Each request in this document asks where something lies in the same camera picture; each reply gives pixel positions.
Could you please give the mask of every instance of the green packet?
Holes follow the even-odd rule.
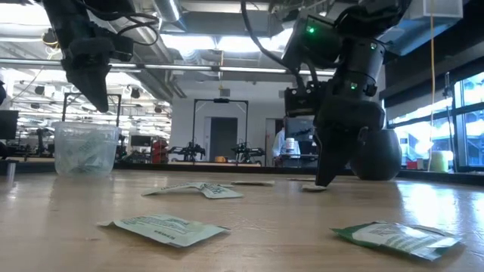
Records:
[[[393,249],[434,261],[461,238],[432,227],[377,221],[344,229],[331,229],[359,245]]]

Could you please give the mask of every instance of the clear plastic cup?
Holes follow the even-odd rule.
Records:
[[[106,176],[113,171],[119,128],[81,122],[56,122],[53,127],[59,175]]]

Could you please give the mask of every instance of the black sphere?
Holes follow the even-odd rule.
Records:
[[[389,181],[402,167],[402,149],[392,129],[368,133],[366,144],[349,161],[351,170],[362,180]]]

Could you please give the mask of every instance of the wooden tabletop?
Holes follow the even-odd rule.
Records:
[[[413,181],[338,178],[323,193],[301,193],[294,176],[116,171],[110,178],[18,175],[0,193],[0,269],[15,271],[483,271],[484,189]],[[143,197],[186,181],[276,181],[234,188],[241,199],[201,193]],[[186,249],[166,246],[98,221],[169,214],[232,229]],[[363,248],[330,227],[385,220],[461,235],[438,261]]]

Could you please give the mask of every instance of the doorway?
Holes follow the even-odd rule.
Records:
[[[210,162],[215,162],[217,156],[235,159],[231,150],[237,145],[237,118],[212,117],[210,124]]]

